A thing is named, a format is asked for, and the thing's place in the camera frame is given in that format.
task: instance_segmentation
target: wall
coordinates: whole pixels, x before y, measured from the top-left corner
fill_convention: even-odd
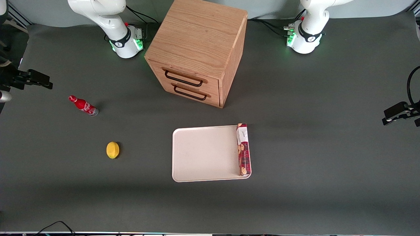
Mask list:
[[[9,0],[29,20],[37,24],[67,27],[93,24],[74,13],[67,0]],[[162,21],[173,0],[126,0],[132,9]],[[298,13],[299,0],[209,0],[248,11],[249,18],[291,18]],[[408,8],[415,0],[354,0],[345,5],[331,7],[331,18],[357,18],[390,16]],[[127,9],[120,14],[124,21],[138,19]]]

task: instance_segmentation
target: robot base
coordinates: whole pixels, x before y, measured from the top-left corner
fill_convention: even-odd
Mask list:
[[[131,58],[137,55],[138,52],[143,50],[143,34],[142,29],[134,26],[127,26],[131,31],[130,39],[125,43],[124,47],[114,47],[111,43],[112,50],[117,53],[121,58]]]
[[[294,27],[295,29],[297,29],[301,22],[302,22],[301,20],[298,20],[294,23],[289,24],[289,27]],[[322,34],[319,35],[319,37],[316,38],[313,42],[307,42],[305,38],[302,35],[300,35],[299,31],[296,30],[296,34],[294,34],[292,38],[288,38],[288,42],[286,45],[288,47],[291,47],[293,50],[295,50],[298,53],[308,54],[312,52],[319,45],[319,40],[321,36]]]

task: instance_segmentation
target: cabinet top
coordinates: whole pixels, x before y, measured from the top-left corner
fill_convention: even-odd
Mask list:
[[[145,58],[192,74],[220,79],[247,11],[203,0],[175,0]]]

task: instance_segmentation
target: gray table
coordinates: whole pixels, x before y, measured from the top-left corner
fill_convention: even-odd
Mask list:
[[[381,122],[419,65],[414,17],[332,19],[325,31],[298,55],[249,22],[218,109],[165,92],[144,53],[118,58],[98,27],[29,28],[22,69],[54,89],[15,89],[0,116],[0,230],[63,220],[76,231],[419,235],[420,129]],[[418,99],[419,75],[412,86]],[[249,124],[249,179],[172,180],[173,130],[238,122]],[[110,141],[123,144],[116,160]]]

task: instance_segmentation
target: drawer handle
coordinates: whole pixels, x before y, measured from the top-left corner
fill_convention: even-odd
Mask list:
[[[173,84],[173,90],[175,91],[175,93],[179,93],[179,94],[182,94],[182,95],[185,95],[185,96],[188,96],[188,97],[192,97],[192,98],[197,99],[197,100],[200,100],[200,101],[204,101],[207,98],[207,94],[204,94],[204,97],[196,97],[196,96],[193,96],[193,95],[190,95],[190,94],[187,94],[187,93],[178,91],[178,90],[176,90],[176,88],[178,88],[178,86],[176,86],[176,85]]]
[[[203,84],[203,80],[200,80],[200,83],[198,83],[198,84],[194,84],[194,83],[191,83],[191,82],[188,82],[188,81],[185,81],[185,80],[182,80],[182,79],[178,79],[178,78],[175,78],[175,77],[172,77],[172,76],[169,76],[168,75],[168,70],[165,70],[165,76],[168,78],[168,79],[173,79],[173,80],[175,80],[175,81],[178,81],[178,82],[181,82],[181,83],[184,83],[184,84],[187,84],[187,85],[191,85],[191,86],[194,86],[194,87],[200,87],[202,84]]]

